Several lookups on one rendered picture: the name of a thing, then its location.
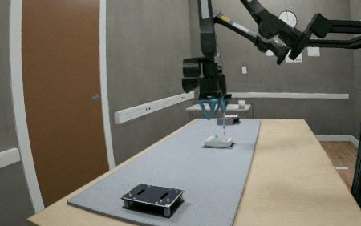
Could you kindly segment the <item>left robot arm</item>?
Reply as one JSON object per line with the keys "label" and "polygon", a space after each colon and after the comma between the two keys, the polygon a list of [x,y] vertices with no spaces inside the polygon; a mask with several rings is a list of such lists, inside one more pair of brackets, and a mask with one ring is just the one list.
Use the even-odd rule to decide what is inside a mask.
{"label": "left robot arm", "polygon": [[[281,39],[289,49],[292,51],[297,50],[306,33],[299,31],[277,16],[270,14],[258,0],[240,1],[249,11],[253,20],[258,24],[258,32],[263,38],[268,40],[278,35],[278,38]],[[203,76],[210,76],[211,79],[213,76],[218,75],[218,65],[215,63],[214,58],[217,54],[217,44],[211,0],[197,0],[197,9],[200,25],[201,51],[204,57],[183,60],[184,78],[182,78],[182,88],[186,94],[198,87],[199,91],[209,91],[209,78],[190,78],[200,77],[201,70],[203,70]]]}

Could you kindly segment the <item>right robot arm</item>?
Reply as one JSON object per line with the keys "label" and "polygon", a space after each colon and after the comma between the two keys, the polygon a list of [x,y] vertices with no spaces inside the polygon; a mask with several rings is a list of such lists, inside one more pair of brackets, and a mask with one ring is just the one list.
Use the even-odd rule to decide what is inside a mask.
{"label": "right robot arm", "polygon": [[[216,18],[214,18],[214,17],[217,18],[217,21],[216,21]],[[275,40],[273,40],[272,38],[266,40],[266,38],[263,38],[259,33],[255,33],[253,31],[251,31],[250,29],[242,26],[241,24],[227,18],[226,16],[221,14],[221,12],[219,10],[213,12],[213,22],[214,22],[214,25],[216,23],[221,24],[222,26],[225,26],[225,27],[233,30],[234,32],[240,34],[241,36],[249,39],[258,48],[258,50],[261,51],[262,53],[266,53],[268,50],[270,50],[271,52],[273,52],[273,54],[276,57],[279,57],[279,55],[282,53],[282,50],[285,47],[285,45],[275,42]],[[225,75],[222,73],[223,62],[222,62],[220,51],[219,51],[216,31],[215,31],[215,37],[216,37],[216,44],[217,44],[217,54],[214,58],[215,58],[215,63],[217,63],[217,65],[218,65],[218,75],[216,75],[216,76],[218,76],[218,81],[219,81],[219,85],[220,85],[219,90],[222,90],[223,95],[224,95],[225,87],[222,84],[226,84],[226,81],[225,81]],[[256,41],[256,39],[258,39],[258,40]],[[259,39],[260,39],[260,41],[259,41]]]}

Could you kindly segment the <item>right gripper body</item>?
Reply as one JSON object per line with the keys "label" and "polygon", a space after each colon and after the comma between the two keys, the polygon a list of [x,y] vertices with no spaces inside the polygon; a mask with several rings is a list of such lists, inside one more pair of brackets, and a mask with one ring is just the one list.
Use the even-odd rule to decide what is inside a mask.
{"label": "right gripper body", "polygon": [[[232,94],[227,93],[227,89],[226,89],[226,84],[222,84],[225,87],[225,94],[224,94],[224,98],[223,99],[231,99],[232,98]],[[227,96],[228,95],[228,96]]]}

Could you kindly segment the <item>white grid rack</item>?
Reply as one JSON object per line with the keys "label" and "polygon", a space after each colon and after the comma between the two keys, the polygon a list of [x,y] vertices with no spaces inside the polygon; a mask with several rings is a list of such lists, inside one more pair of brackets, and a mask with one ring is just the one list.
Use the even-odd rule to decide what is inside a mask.
{"label": "white grid rack", "polygon": [[[226,147],[226,145],[228,145],[228,147],[229,147],[229,145],[232,144],[232,138],[227,139],[227,138],[224,138],[224,137],[218,137],[218,139],[222,139],[223,141],[216,140],[216,139],[213,139],[213,138],[216,138],[216,137],[210,137],[210,138],[208,138],[206,140],[206,146],[207,147]],[[212,141],[209,141],[209,140],[212,140]]]}

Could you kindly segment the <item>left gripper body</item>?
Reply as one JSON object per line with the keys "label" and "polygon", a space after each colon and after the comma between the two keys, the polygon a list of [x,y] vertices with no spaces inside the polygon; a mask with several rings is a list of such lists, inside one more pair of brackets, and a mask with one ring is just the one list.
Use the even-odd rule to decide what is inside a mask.
{"label": "left gripper body", "polygon": [[199,98],[197,100],[211,100],[212,98],[208,98],[208,96],[215,98],[221,98],[224,96],[223,91],[219,90],[218,76],[213,76],[212,79],[210,76],[204,76],[203,78],[209,78],[209,91],[200,91]]}

